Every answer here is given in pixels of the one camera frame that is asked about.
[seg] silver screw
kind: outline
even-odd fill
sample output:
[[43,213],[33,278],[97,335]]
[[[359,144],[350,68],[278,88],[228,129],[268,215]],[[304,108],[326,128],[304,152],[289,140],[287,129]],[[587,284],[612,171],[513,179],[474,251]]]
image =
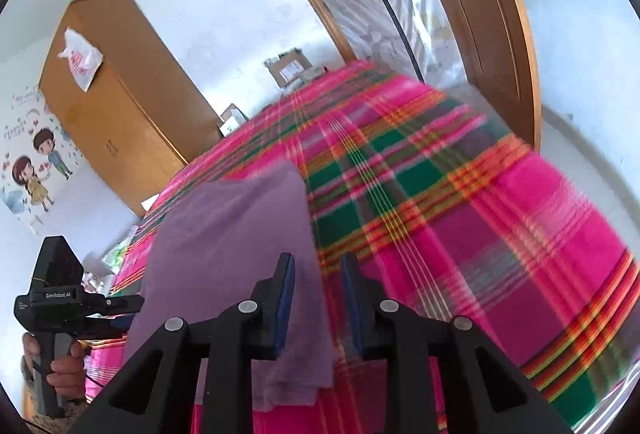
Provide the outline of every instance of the silver screw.
[[238,304],[241,313],[253,313],[258,309],[258,303],[252,300],[243,300]]
[[453,319],[453,325],[460,331],[469,331],[474,323],[467,317],[459,316]]
[[382,309],[382,311],[386,311],[387,313],[395,313],[400,309],[400,305],[393,299],[384,299],[380,303],[380,309]]
[[184,320],[178,317],[174,317],[172,319],[168,319],[168,321],[164,323],[164,328],[167,331],[179,331],[182,329],[183,325]]

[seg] folded purple garment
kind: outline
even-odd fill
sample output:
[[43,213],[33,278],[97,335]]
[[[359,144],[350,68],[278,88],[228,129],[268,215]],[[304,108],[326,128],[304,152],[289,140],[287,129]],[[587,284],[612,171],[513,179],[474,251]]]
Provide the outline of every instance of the folded purple garment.
[[[203,183],[156,231],[142,287],[145,305],[129,331],[125,359],[168,318],[198,322],[249,298],[273,275],[280,252],[296,259],[287,342],[275,362],[254,361],[254,410],[313,405],[333,385],[334,344],[296,167],[282,163],[242,181]],[[196,403],[202,403],[206,364]]]

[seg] colorful checkered fabric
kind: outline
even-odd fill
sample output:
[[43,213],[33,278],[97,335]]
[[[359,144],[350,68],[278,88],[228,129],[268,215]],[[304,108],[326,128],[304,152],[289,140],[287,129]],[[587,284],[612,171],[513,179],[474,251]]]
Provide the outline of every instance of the colorful checkered fabric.
[[[338,273],[345,252],[421,315],[471,317],[570,424],[638,359],[638,264],[587,199],[501,124],[367,62],[267,108],[178,174],[114,292],[139,290],[158,224],[192,187],[283,159],[308,188],[338,360],[316,406],[255,413],[256,432],[382,430],[385,369],[354,351]],[[89,374],[107,381],[122,343],[100,342]]]

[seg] wooden wardrobe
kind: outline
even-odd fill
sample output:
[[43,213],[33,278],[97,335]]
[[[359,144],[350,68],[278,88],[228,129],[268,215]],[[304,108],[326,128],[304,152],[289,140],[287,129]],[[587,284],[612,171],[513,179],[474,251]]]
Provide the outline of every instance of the wooden wardrobe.
[[[86,93],[67,60],[57,58],[67,27],[104,55]],[[222,139],[222,120],[134,0],[73,1],[51,44],[40,89],[93,169],[139,216],[143,201]]]

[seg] device handle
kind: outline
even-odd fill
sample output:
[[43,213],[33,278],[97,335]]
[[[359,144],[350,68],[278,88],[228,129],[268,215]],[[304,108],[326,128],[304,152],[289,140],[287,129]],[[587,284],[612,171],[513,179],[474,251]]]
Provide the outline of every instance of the device handle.
[[56,394],[56,389],[47,382],[51,374],[51,363],[66,356],[75,338],[66,333],[35,333],[40,345],[40,355],[33,356],[33,382],[36,394],[36,413],[52,418],[65,417],[66,400]]

